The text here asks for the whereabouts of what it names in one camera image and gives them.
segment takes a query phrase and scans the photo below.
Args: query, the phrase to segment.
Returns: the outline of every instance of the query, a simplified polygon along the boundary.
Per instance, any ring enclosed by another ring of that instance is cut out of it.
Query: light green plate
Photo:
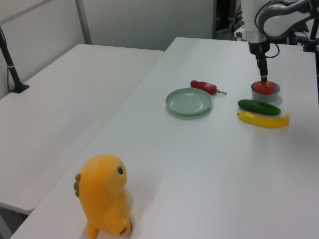
[[[167,96],[166,106],[176,114],[194,116],[210,108],[211,96],[206,91],[196,88],[180,89]]]

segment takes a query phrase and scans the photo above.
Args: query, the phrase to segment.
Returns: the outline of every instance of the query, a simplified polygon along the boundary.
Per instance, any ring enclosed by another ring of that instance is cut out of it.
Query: stuffed animal
[[[131,208],[124,191],[127,174],[118,157],[97,155],[91,158],[75,180],[75,195],[88,220],[89,239],[95,239],[99,230],[119,237],[131,232]]]

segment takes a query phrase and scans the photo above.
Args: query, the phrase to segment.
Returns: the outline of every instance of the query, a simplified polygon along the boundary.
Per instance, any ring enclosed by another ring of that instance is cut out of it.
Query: red pepper
[[[254,91],[263,95],[272,95],[274,93],[274,86],[271,81],[259,81],[255,84]]]
[[[190,86],[206,91],[211,95],[214,95],[215,93],[222,93],[222,94],[227,94],[226,92],[221,92],[217,89],[217,86],[204,82],[204,81],[191,81]]]

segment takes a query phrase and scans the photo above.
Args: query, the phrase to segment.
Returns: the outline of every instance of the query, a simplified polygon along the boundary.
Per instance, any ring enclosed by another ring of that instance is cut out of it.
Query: banana
[[[289,114],[282,118],[264,117],[250,112],[239,112],[237,115],[244,122],[267,128],[279,128],[289,123]]]

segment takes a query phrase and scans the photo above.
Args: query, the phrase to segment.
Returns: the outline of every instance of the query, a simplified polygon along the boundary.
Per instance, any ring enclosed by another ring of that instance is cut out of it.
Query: cucumber
[[[267,116],[277,116],[280,114],[280,109],[268,103],[256,100],[240,100],[238,106],[245,111],[258,113]]]

